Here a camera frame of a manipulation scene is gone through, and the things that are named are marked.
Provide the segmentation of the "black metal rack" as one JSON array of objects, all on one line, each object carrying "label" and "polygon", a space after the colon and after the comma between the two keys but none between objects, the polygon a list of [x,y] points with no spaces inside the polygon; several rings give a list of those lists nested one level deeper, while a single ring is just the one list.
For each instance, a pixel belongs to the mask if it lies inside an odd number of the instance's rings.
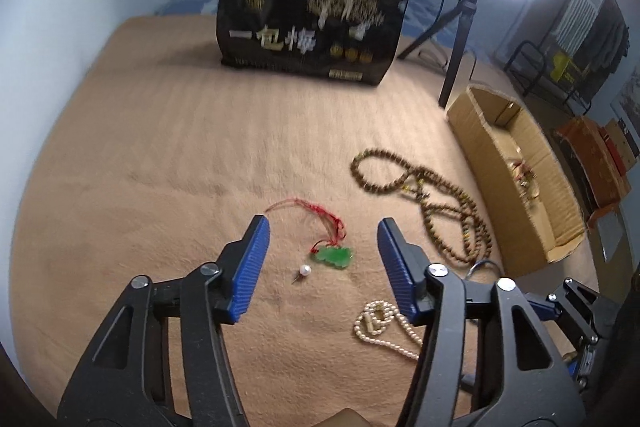
[{"label": "black metal rack", "polygon": [[585,75],[577,84],[555,83],[550,77],[553,55],[544,52],[533,41],[523,40],[504,64],[503,72],[522,98],[529,95],[540,98],[570,116],[587,115],[592,102],[587,101],[580,92]]}]

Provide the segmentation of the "orange box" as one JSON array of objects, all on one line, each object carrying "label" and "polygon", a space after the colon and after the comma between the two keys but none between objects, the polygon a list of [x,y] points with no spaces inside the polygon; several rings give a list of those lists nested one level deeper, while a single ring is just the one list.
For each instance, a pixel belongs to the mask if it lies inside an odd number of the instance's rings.
[{"label": "orange box", "polygon": [[631,191],[622,156],[611,133],[586,116],[570,119],[552,135],[578,183],[592,227],[593,222],[617,210]]}]

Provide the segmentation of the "clothes drying rack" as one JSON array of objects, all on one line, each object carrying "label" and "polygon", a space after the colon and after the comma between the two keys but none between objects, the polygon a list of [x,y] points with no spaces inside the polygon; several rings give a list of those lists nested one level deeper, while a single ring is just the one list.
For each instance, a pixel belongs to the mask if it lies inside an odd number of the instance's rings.
[{"label": "clothes drying rack", "polygon": [[606,78],[627,56],[629,26],[617,0],[565,0],[549,38],[549,50],[567,54],[585,79]]}]

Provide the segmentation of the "black tripod stand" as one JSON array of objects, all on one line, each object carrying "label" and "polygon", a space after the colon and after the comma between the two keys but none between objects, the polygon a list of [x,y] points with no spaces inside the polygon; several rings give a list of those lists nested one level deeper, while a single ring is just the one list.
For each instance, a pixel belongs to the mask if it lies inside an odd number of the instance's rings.
[{"label": "black tripod stand", "polygon": [[397,60],[405,60],[413,51],[419,49],[423,43],[426,43],[427,40],[430,40],[451,22],[454,20],[458,21],[456,36],[454,37],[454,47],[451,50],[445,80],[442,84],[442,90],[440,90],[439,93],[438,105],[440,108],[445,108],[447,106],[452,89],[454,89],[454,83],[457,79],[458,70],[465,52],[466,43],[468,42],[473,18],[477,10],[477,1],[478,0],[459,0],[452,10],[442,14],[438,20],[435,20],[434,23],[432,23],[430,28],[424,31],[424,33],[416,38],[413,43],[409,44],[396,56]]}]

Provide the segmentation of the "yellow box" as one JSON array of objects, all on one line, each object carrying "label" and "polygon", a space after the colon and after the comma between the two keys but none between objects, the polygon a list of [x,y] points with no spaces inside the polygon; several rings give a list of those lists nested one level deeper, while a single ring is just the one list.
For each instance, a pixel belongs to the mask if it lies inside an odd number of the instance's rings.
[{"label": "yellow box", "polygon": [[558,51],[552,57],[550,77],[555,83],[577,84],[584,79],[584,73],[567,54]]}]

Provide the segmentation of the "single pearl pin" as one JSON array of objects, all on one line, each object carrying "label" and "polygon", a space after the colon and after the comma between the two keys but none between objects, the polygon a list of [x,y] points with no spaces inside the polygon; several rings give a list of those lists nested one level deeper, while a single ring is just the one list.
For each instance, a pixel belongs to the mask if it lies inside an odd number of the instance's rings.
[{"label": "single pearl pin", "polygon": [[299,265],[295,275],[293,277],[292,283],[297,284],[306,280],[307,277],[312,273],[312,268],[310,265]]}]

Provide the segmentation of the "cardboard box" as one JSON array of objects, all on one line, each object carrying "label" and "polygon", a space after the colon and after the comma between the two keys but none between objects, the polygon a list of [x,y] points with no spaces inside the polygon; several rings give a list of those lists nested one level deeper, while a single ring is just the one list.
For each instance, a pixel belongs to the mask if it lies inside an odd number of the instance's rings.
[{"label": "cardboard box", "polygon": [[482,193],[510,277],[569,256],[586,236],[573,187],[544,132],[514,98],[465,89],[447,119]]}]

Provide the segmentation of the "tan bed blanket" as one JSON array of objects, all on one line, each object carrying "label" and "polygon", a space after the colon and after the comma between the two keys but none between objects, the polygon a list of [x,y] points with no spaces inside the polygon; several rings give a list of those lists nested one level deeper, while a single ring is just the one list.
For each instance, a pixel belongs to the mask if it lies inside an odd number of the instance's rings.
[{"label": "tan bed blanket", "polygon": [[[375,88],[231,69],[209,17],[122,24],[43,147],[13,236],[12,322],[35,396],[56,410],[133,277],[184,277],[265,213],[270,248],[250,309],[224,332],[248,420],[312,426],[352,409],[394,425],[413,363],[352,324],[392,295],[378,221],[428,238],[414,202],[363,192],[349,165],[385,148],[479,198],[441,83],[409,61]],[[299,265],[312,273],[293,284]]]}]

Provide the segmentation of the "black snack bag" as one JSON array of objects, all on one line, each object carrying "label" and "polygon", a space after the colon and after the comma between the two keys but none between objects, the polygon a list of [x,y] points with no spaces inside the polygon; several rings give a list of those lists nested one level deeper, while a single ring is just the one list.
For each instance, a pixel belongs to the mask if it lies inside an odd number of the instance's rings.
[{"label": "black snack bag", "polygon": [[409,0],[219,0],[224,65],[377,86]]}]

